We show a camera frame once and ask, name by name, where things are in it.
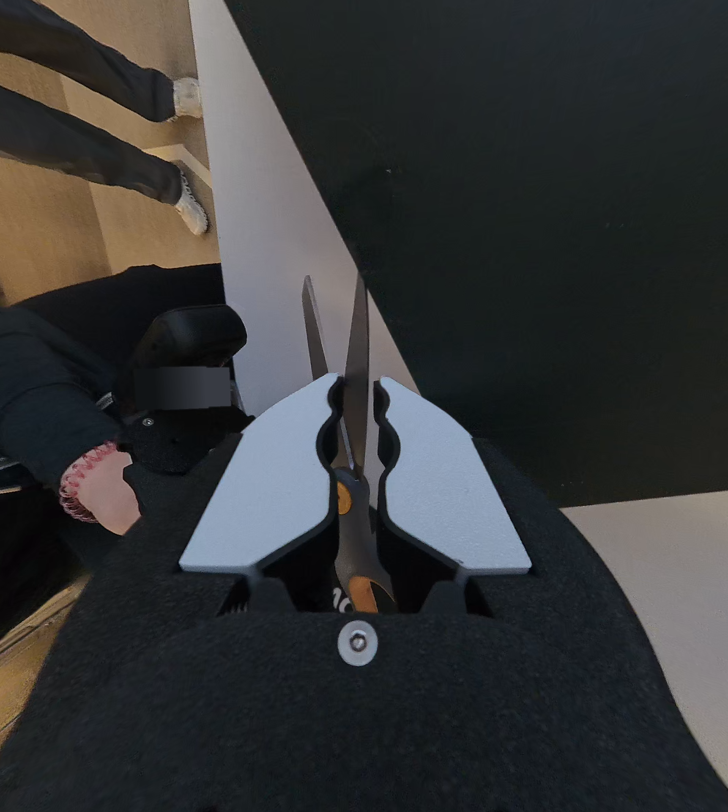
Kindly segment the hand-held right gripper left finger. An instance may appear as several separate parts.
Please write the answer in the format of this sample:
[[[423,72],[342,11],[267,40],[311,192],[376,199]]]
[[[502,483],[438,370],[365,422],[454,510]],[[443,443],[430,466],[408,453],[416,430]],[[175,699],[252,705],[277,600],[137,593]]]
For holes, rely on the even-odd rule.
[[[320,439],[337,423],[342,378],[326,373],[242,433],[185,550],[186,573],[261,575],[336,514]]]

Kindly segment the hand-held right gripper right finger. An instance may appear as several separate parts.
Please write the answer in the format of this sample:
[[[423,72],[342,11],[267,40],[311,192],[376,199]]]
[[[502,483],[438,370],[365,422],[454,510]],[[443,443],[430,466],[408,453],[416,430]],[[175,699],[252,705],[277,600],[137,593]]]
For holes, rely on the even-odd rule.
[[[471,434],[395,379],[373,388],[386,528],[456,577],[528,574],[530,556]]]

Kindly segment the grey orange scissors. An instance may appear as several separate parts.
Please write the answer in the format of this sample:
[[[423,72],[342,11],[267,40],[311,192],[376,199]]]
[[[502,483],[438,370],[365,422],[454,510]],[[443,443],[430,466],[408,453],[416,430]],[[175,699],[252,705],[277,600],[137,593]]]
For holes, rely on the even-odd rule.
[[[337,456],[330,472],[330,504],[337,514],[338,550],[332,570],[356,614],[366,619],[397,611],[391,578],[379,560],[377,515],[365,472],[369,386],[369,299],[357,278],[346,366],[339,378]]]

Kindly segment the black board panel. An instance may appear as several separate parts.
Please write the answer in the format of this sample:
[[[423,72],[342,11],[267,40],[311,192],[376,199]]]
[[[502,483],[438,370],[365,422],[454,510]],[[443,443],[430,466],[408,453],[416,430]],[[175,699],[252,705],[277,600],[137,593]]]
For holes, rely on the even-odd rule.
[[[728,491],[728,2],[227,2],[421,393],[562,507]]]

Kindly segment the person's left forearm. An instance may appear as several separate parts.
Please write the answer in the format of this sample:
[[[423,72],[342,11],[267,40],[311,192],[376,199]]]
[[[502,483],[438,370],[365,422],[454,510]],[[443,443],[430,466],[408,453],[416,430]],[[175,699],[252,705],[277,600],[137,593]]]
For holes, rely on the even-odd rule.
[[[19,307],[0,307],[0,470],[19,465],[59,488],[77,459],[117,439],[97,403],[112,388],[107,364]]]

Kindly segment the person's left hand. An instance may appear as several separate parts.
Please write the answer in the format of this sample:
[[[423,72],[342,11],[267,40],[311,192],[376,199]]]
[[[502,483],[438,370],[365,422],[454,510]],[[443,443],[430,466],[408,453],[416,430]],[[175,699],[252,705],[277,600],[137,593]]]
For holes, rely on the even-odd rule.
[[[125,470],[133,464],[131,455],[106,443],[85,456],[77,499],[96,522],[111,533],[123,536],[140,518],[137,496],[125,480]]]

